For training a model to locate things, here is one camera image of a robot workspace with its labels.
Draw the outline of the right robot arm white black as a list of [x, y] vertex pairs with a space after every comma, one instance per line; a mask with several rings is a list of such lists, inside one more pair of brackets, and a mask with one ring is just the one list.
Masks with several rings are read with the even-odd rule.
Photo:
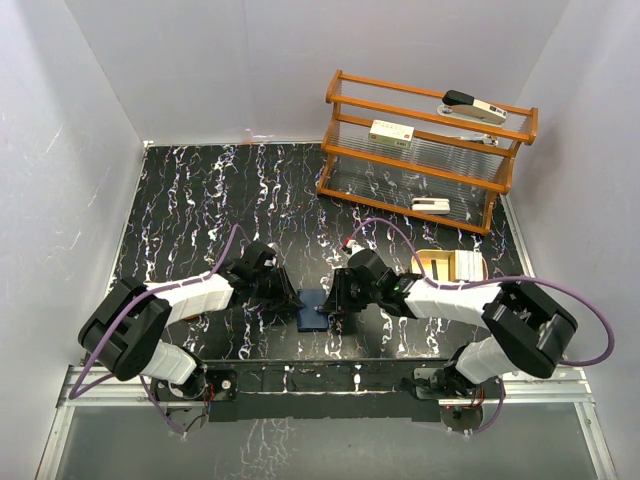
[[522, 371], [548, 379], [575, 335], [575, 318], [532, 282], [470, 286], [435, 283], [417, 273], [398, 274], [372, 250], [353, 253], [334, 272], [321, 311], [358, 313], [376, 304], [389, 315], [441, 318], [484, 327], [489, 336], [459, 347], [445, 365], [411, 384], [445, 396], [466, 397], [487, 380]]

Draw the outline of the blue card holder wallet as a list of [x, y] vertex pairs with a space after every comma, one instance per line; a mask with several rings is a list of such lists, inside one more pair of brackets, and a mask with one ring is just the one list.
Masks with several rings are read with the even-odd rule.
[[298, 296], [304, 306], [297, 313], [297, 330], [300, 333], [327, 331], [329, 317], [322, 309], [326, 292], [323, 289], [301, 289]]

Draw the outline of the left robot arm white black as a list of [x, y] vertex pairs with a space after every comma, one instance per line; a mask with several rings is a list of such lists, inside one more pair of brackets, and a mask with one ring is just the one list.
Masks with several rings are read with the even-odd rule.
[[304, 307], [276, 251], [261, 242], [212, 273], [154, 285], [119, 280], [81, 328], [78, 342], [120, 381], [148, 376], [194, 399], [204, 392], [207, 376], [194, 355], [162, 340], [165, 328], [247, 302], [270, 311]]

